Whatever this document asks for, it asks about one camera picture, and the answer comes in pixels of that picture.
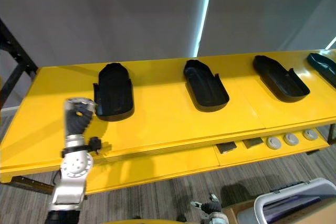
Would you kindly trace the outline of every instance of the gray wall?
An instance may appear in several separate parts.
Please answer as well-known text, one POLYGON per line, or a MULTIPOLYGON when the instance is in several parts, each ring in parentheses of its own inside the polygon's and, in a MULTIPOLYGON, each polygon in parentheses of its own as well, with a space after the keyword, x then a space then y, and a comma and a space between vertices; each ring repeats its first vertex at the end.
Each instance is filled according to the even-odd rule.
MULTIPOLYGON (((0 17, 38 66, 189 57, 201 1, 0 0, 0 17)), ((332 0, 210 0, 199 55, 324 48, 335 11, 332 0)), ((15 64, 0 61, 6 78, 15 64)), ((22 77, 5 107, 28 84, 22 77)))

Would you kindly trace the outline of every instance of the gray carpet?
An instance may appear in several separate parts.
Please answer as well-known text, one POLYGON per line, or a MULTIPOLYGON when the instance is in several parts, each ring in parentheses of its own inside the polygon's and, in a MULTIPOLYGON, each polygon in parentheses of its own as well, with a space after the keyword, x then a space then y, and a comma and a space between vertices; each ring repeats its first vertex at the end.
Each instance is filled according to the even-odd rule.
MULTIPOLYGON (((133 216, 174 220, 181 213, 188 221, 199 222, 202 213, 192 209, 189 202, 207 201, 209 192, 215 193, 223 206, 229 206, 300 180, 323 177, 336 183, 335 154, 333 145, 311 155, 297 154, 90 195, 84 202, 80 223, 133 216)), ((50 184, 52 176, 43 173, 29 177, 50 184)), ((44 223, 49 201, 50 196, 0 185, 0 223, 44 223)))
POLYGON ((14 117, 13 115, 2 116, 1 117, 1 123, 0 123, 0 142, 4 138, 4 136, 6 134, 6 130, 9 127, 9 125, 11 124, 11 121, 12 121, 13 117, 14 117))

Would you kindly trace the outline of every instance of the table leg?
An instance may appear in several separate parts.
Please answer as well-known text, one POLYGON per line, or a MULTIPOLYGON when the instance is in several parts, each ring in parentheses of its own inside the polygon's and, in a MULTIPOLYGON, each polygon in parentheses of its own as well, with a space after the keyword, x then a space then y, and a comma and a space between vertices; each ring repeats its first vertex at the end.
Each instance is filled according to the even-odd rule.
POLYGON ((315 152, 319 152, 319 151, 320 151, 320 150, 317 149, 317 150, 313 150, 313 151, 306 152, 306 154, 307 154, 307 155, 310 155, 310 154, 313 154, 313 153, 315 153, 315 152))
POLYGON ((334 130, 335 130, 335 124, 334 123, 330 124, 329 134, 328 134, 328 144, 333 144, 335 142, 334 130))
POLYGON ((17 188, 25 189, 28 191, 35 191, 42 194, 53 194, 54 186, 44 184, 42 182, 32 180, 30 178, 15 176, 9 183, 4 183, 4 185, 14 186, 17 188))

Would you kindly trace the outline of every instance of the black metal frame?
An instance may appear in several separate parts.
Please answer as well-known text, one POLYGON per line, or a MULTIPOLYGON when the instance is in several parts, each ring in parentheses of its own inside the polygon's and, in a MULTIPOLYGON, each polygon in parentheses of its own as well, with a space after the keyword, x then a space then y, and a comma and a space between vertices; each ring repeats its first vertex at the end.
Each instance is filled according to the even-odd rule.
POLYGON ((328 133, 328 144, 336 143, 336 138, 334 137, 335 124, 330 124, 329 133, 328 133))
POLYGON ((0 109, 25 71, 31 79, 36 75, 37 66, 0 19, 0 50, 7 51, 18 65, 9 76, 0 91, 0 109))
POLYGON ((45 184, 42 182, 38 182, 36 180, 32 180, 30 178, 15 176, 9 183, 5 183, 5 185, 14 186, 17 188, 21 188, 28 191, 35 191, 37 193, 42 194, 53 194, 54 186, 45 184))
MULTIPOLYGON (((20 79, 23 72, 26 72, 30 78, 33 80, 37 66, 22 48, 19 42, 15 39, 12 33, 5 26, 3 21, 0 19, 0 50, 8 52, 14 60, 17 62, 17 66, 10 74, 2 89, 0 90, 0 109, 3 107, 10 93, 14 89, 16 83, 20 79)), ((43 194, 51 195, 53 193, 54 187, 45 183, 41 183, 26 177, 15 176, 6 185, 22 188, 25 190, 36 191, 43 194)))

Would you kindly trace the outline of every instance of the yellow table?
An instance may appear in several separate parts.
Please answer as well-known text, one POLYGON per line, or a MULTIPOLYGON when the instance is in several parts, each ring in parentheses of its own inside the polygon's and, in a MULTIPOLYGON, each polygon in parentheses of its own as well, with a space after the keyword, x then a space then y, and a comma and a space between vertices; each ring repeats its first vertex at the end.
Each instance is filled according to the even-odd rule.
MULTIPOLYGON (((199 57, 198 60, 207 64, 213 73, 219 73, 230 96, 223 109, 211 113, 196 110, 190 99, 183 77, 187 58, 123 62, 133 83, 135 112, 119 122, 93 117, 85 136, 100 137, 103 150, 102 155, 94 156, 96 166, 91 173, 104 177, 114 173, 116 179, 106 182, 106 187, 91 186, 91 178, 98 175, 89 176, 88 193, 328 146, 320 140, 302 141, 300 147, 277 153, 266 149, 255 151, 248 159, 245 158, 246 150, 237 148, 232 151, 236 152, 234 160, 227 163, 221 161, 213 148, 216 143, 230 141, 237 141, 240 147, 239 141, 243 139, 336 122, 336 90, 308 65, 305 58, 309 53, 199 57), (272 57, 287 69, 294 67, 311 93, 295 103, 277 100, 252 67, 255 55, 272 57), (202 165, 188 163, 189 158, 199 158, 202 165), (151 165, 156 169, 161 167, 161 171, 133 177, 125 175, 125 167, 132 170, 132 167, 151 165)), ((336 59, 335 51, 323 54, 336 59)), ((60 150, 64 147, 63 103, 71 97, 93 99, 92 83, 98 81, 98 73, 105 65, 39 69, 1 143, 1 182, 8 182, 13 176, 59 168, 60 150)))

